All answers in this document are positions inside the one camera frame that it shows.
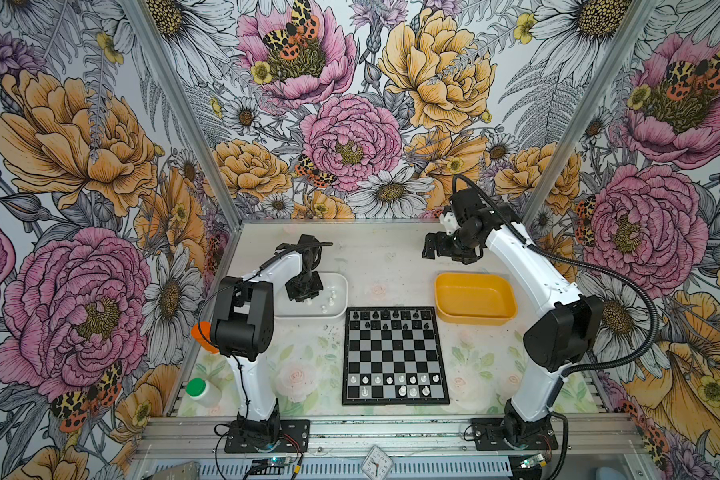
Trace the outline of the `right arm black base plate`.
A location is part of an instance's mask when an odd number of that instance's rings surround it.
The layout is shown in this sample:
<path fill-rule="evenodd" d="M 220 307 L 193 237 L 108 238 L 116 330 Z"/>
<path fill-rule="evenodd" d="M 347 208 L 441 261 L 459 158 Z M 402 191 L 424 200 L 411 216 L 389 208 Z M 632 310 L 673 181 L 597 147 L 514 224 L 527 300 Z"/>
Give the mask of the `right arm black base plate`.
<path fill-rule="evenodd" d="M 550 418 L 523 422 L 514 417 L 473 418 L 470 423 L 478 451 L 553 451 L 559 448 Z"/>

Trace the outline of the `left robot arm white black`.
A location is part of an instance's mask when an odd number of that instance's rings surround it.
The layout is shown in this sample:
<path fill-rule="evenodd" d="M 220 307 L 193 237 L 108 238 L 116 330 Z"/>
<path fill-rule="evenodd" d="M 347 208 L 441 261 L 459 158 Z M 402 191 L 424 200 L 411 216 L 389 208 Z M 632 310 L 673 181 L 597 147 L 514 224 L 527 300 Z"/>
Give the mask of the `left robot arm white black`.
<path fill-rule="evenodd" d="M 226 358 L 235 374 L 241 404 L 235 420 L 240 438 L 257 448 L 269 448 L 281 435 L 278 400 L 267 373 L 266 351 L 275 326 L 275 296 L 304 302 L 323 290 L 316 272 L 322 249 L 313 235 L 282 243 L 252 273 L 225 277 L 217 290 L 208 341 Z"/>

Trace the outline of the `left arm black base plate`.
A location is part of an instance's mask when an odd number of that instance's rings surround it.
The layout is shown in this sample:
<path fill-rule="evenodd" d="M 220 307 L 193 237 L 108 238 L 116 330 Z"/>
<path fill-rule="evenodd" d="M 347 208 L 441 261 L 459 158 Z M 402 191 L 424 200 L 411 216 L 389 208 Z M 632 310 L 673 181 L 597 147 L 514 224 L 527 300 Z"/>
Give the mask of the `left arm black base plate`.
<path fill-rule="evenodd" d="M 235 420 L 225 435 L 227 454 L 305 453 L 310 439 L 311 422 L 303 419 L 279 422 Z"/>

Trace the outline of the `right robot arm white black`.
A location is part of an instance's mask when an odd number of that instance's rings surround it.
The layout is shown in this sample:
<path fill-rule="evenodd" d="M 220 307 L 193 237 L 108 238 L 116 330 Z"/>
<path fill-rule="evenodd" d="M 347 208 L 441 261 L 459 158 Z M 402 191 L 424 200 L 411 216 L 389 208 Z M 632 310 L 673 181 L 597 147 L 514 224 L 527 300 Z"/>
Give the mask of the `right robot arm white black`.
<path fill-rule="evenodd" d="M 485 433 L 509 449 L 522 449 L 536 441 L 553 441 L 553 405 L 567 380 L 567 369 L 593 346 L 604 304 L 560 274 L 527 237 L 510 207 L 492 206 L 489 201 L 478 187 L 454 193 L 440 217 L 443 231 L 426 235 L 422 255 L 468 265 L 489 250 L 530 300 L 537 320 L 523 335 L 528 356 L 525 373 L 505 404 L 501 423 L 487 427 Z"/>

